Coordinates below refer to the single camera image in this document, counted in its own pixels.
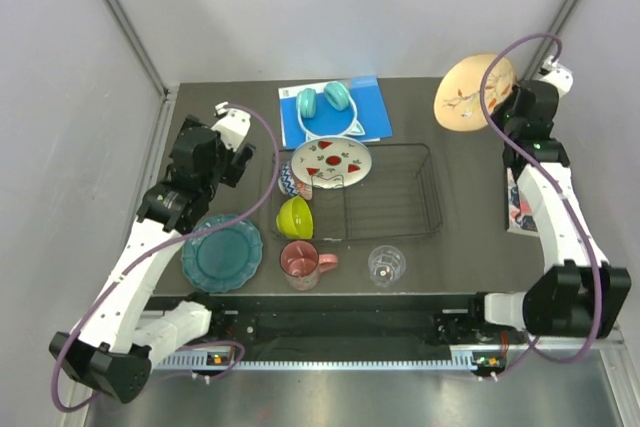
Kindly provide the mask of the patterned blue red bowl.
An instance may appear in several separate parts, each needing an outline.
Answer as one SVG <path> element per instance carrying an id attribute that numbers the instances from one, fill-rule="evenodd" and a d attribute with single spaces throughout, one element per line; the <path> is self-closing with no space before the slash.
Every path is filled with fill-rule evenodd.
<path id="1" fill-rule="evenodd" d="M 280 170 L 278 186 L 280 191 L 289 197 L 301 197 L 306 201 L 310 201 L 313 197 L 312 187 L 293 174 L 289 162 L 285 163 Z"/>

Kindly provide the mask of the lime green bowl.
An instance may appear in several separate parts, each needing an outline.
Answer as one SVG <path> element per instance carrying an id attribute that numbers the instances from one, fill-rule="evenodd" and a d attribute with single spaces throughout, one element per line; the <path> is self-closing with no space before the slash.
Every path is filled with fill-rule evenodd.
<path id="1" fill-rule="evenodd" d="M 299 196 L 287 200 L 276 216 L 276 227 L 288 239 L 310 240 L 314 221 L 308 203 Z"/>

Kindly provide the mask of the orange floral plate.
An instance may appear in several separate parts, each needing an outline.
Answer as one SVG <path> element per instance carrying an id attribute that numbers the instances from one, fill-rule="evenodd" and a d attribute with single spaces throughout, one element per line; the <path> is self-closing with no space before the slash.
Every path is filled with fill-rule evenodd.
<path id="1" fill-rule="evenodd" d="M 440 126 L 455 132 L 483 129 L 487 121 L 480 105 L 483 92 L 490 114 L 511 94 L 516 81 L 513 64 L 501 59 L 480 90 L 483 75 L 496 54 L 476 54 L 454 65 L 442 78 L 434 99 L 434 115 Z"/>

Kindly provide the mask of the white watermelon pattern plate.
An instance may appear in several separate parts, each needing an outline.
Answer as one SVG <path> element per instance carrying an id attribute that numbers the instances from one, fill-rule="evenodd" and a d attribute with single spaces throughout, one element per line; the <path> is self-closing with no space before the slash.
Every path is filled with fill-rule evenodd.
<path id="1" fill-rule="evenodd" d="M 314 188 L 339 189 L 362 181 L 373 160 L 361 142 L 344 136 L 323 136 L 300 145 L 290 167 L 301 182 Z"/>

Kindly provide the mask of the teal scalloped plate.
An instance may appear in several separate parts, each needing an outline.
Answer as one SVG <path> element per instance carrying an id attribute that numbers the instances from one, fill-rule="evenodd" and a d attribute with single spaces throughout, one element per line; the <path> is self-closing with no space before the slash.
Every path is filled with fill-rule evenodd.
<path id="1" fill-rule="evenodd" d="M 196 289 L 228 293 L 251 279 L 263 257 L 263 241 L 250 220 L 187 240 L 182 248 L 182 272 Z"/>

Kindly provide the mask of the pink glass mug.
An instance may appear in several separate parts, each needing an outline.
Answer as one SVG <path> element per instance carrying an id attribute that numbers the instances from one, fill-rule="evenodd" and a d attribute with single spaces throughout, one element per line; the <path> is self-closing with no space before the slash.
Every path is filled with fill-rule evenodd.
<path id="1" fill-rule="evenodd" d="M 280 267 L 289 285 L 297 291 L 309 291 L 321 276 L 335 269 L 339 258 L 334 254 L 320 254 L 310 242 L 289 242 L 281 251 Z"/>

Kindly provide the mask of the black wire dish rack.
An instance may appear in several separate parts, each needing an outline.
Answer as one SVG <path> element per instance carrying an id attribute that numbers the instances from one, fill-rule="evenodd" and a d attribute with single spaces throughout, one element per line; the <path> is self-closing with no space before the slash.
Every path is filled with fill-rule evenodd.
<path id="1" fill-rule="evenodd" d="M 429 148 L 421 143 L 365 146 L 373 165 L 362 181 L 339 189 L 312 187 L 312 199 L 305 200 L 314 221 L 310 240 L 378 240 L 436 232 L 442 216 Z M 295 150 L 280 152 L 280 170 Z M 272 216 L 291 198 L 277 181 L 269 201 Z"/>

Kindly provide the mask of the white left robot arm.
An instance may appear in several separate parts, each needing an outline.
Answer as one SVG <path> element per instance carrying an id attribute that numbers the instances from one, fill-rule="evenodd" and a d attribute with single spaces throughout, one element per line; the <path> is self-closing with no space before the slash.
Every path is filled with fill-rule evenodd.
<path id="1" fill-rule="evenodd" d="M 212 344 L 226 334 L 225 317 L 201 294 L 146 327 L 139 324 L 169 261 L 208 212 L 218 186 L 236 186 L 255 152 L 245 141 L 248 112 L 223 103 L 216 118 L 213 125 L 185 118 L 164 176 L 144 194 L 100 294 L 70 332 L 52 338 L 56 374 L 129 403 L 165 358 L 198 338 Z"/>

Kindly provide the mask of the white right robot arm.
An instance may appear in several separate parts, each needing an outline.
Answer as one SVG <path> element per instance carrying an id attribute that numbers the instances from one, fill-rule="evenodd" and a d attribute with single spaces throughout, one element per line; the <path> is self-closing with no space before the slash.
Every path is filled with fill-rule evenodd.
<path id="1" fill-rule="evenodd" d="M 487 343 L 504 326 L 535 336 L 609 336 L 631 289 L 623 267 L 610 264 L 592 238 L 572 186 L 563 144 L 551 135 L 571 72 L 546 61 L 492 115 L 507 136 L 503 164 L 532 211 L 544 256 L 542 277 L 526 292 L 488 293 L 467 317 L 469 335 Z"/>

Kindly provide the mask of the teal cat ear headphones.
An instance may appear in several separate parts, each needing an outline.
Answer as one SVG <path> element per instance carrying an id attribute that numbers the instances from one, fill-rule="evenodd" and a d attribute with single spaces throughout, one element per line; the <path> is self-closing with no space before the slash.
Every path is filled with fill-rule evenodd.
<path id="1" fill-rule="evenodd" d="M 321 92 L 305 87 L 297 93 L 295 106 L 306 141 L 326 136 L 356 138 L 366 133 L 358 106 L 344 83 L 328 82 Z"/>

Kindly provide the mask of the blue folder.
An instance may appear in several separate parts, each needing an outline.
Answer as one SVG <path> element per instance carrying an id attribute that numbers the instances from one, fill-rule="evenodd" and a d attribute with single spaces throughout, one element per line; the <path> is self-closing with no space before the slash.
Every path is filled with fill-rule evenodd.
<path id="1" fill-rule="evenodd" d="M 359 120 L 365 128 L 363 137 L 351 137 L 360 142 L 377 141 L 392 135 L 392 127 L 386 105 L 374 76 L 359 77 L 346 80 L 333 80 L 344 83 L 349 89 L 359 110 Z M 325 81 L 313 84 L 281 87 L 278 89 L 282 143 L 287 149 L 295 149 L 306 142 L 296 114 L 295 99 L 297 93 L 305 87 L 315 88 L 321 92 Z"/>

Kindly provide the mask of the clear drinking glass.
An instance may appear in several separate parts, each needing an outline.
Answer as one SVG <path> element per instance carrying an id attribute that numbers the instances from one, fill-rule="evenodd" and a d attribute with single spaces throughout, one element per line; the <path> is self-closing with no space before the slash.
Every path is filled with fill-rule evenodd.
<path id="1" fill-rule="evenodd" d="M 370 278 L 376 286 L 388 287 L 406 272 L 406 258 L 396 247 L 382 245 L 374 248 L 368 258 Z"/>

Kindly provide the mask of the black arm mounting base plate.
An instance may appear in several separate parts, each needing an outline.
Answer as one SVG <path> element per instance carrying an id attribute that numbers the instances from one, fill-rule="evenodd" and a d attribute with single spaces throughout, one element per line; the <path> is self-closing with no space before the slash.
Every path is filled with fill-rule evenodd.
<path id="1" fill-rule="evenodd" d="M 192 295 L 212 307 L 201 340 L 245 345 L 284 338 L 416 338 L 427 344 L 496 343 L 503 327 L 480 319 L 469 294 Z"/>

